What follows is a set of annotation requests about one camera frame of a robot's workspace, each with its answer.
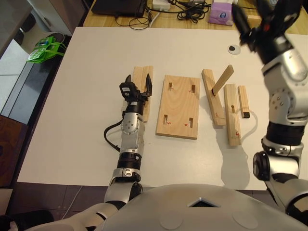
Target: gray floor tile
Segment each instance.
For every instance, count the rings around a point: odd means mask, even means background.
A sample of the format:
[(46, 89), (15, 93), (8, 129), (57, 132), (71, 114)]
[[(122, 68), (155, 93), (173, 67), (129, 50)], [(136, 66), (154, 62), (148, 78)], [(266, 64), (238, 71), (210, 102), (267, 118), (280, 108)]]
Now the gray floor tile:
[[(76, 185), (67, 186), (62, 210), (68, 209), (79, 188), (80, 186)], [(103, 203), (106, 190), (107, 187), (103, 186), (84, 186), (76, 197), (70, 211), (81, 212), (92, 205)]]
[(62, 209), (66, 185), (18, 182), (12, 196), (12, 206), (39, 209)]
[(245, 195), (253, 197), (252, 190), (237, 190), (237, 191), (240, 192), (240, 193), (243, 193)]
[(19, 75), (0, 75), (0, 112), (5, 105)]
[[(15, 207), (11, 208), (9, 215), (19, 214), (19, 213), (27, 213), (27, 212), (37, 211), (37, 210), (41, 210), (41, 209), (40, 208), (25, 207), (25, 206), (15, 206)], [(53, 210), (53, 209), (47, 209), (47, 210), (51, 212), (54, 220), (61, 219), (61, 214), (63, 213), (62, 211)]]
[(18, 43), (12, 40), (0, 59), (0, 75), (19, 75), (28, 56)]
[(278, 206), (276, 205), (275, 201), (272, 199), (270, 193), (268, 191), (258, 191), (253, 190), (253, 197), (273, 208), (278, 209)]

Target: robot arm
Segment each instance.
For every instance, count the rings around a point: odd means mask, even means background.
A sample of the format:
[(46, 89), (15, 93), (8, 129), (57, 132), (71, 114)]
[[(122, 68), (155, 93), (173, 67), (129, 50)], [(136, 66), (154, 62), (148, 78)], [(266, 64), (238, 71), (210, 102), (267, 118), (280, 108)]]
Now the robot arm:
[(115, 205), (118, 209), (142, 192), (140, 167), (143, 154), (144, 123), (143, 109), (145, 102), (152, 95), (152, 82), (149, 74), (146, 78), (146, 91), (141, 93), (130, 75), (120, 90), (128, 102), (123, 112), (121, 123), (122, 143), (117, 168), (114, 170), (104, 202)]
[(269, 91), (269, 125), (262, 139), (263, 151), (255, 154), (254, 175), (263, 180), (279, 208), (308, 224), (303, 214), (308, 204), (297, 208), (308, 196), (308, 182), (298, 179), (304, 129), (308, 121), (308, 68), (284, 32), (298, 18), (300, 0), (279, 0), (273, 10), (258, 1), (262, 22), (250, 28), (246, 15), (232, 6), (233, 20), (241, 44), (247, 44), (262, 60), (264, 82)]

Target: white tabletop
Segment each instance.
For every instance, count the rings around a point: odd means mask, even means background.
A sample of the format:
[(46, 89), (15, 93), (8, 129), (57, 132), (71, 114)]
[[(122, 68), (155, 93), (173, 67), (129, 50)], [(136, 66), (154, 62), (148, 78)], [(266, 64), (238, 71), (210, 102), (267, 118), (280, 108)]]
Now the white tabletop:
[[(225, 185), (262, 190), (253, 175), (252, 161), (262, 150), (268, 124), (268, 93), (262, 64), (256, 54), (238, 44), (236, 31), (161, 29), (133, 31), (115, 27), (77, 28), (48, 95), (24, 160), (21, 182), (108, 185), (118, 153), (103, 139), (106, 127), (121, 119), (123, 98), (119, 84), (134, 66), (154, 66), (150, 119), (145, 128), (141, 183)], [(308, 63), (308, 36), (288, 35)], [(203, 82), (200, 87), (198, 139), (155, 135), (165, 75), (199, 77), (212, 69), (217, 80), (228, 64), (234, 74), (227, 83), (246, 85), (250, 119), (241, 119), (242, 146), (228, 146), (226, 128), (214, 128)], [(224, 105), (223, 91), (220, 99)], [(120, 144), (120, 131), (109, 139)], [(307, 146), (307, 134), (303, 137)], [(308, 179), (308, 151), (304, 149), (300, 177)]]

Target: white cabinet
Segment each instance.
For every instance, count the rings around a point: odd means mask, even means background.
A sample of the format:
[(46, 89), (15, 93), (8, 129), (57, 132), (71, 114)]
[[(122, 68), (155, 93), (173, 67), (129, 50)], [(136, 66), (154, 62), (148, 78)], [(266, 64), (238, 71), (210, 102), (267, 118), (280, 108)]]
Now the white cabinet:
[(72, 35), (86, 10), (81, 0), (28, 0), (51, 32)]

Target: wooden desk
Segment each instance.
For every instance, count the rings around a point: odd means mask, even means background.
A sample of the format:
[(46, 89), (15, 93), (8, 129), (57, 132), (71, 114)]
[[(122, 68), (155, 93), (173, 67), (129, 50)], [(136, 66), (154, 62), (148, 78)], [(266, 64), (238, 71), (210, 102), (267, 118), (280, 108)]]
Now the wooden desk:
[[(251, 4), (252, 0), (239, 0), (239, 5), (249, 8), (255, 6)], [(179, 11), (180, 9), (176, 6), (171, 6), (170, 11)], [(245, 9), (247, 15), (258, 15), (257, 10)], [(191, 21), (179, 21), (176, 14), (161, 13), (153, 23), (153, 28), (185, 28), (185, 29), (217, 29), (217, 30), (236, 30), (235, 26), (224, 26), (217, 24), (208, 23), (209, 13), (206, 13), (203, 20), (199, 20), (197, 24)], [(127, 25), (129, 17), (119, 17), (118, 22), (122, 25)], [(89, 11), (87, 18), (83, 26), (118, 26), (113, 16), (94, 14), (91, 10)], [(298, 20), (287, 30), (287, 33), (308, 35), (308, 14), (302, 7), (301, 15)]]

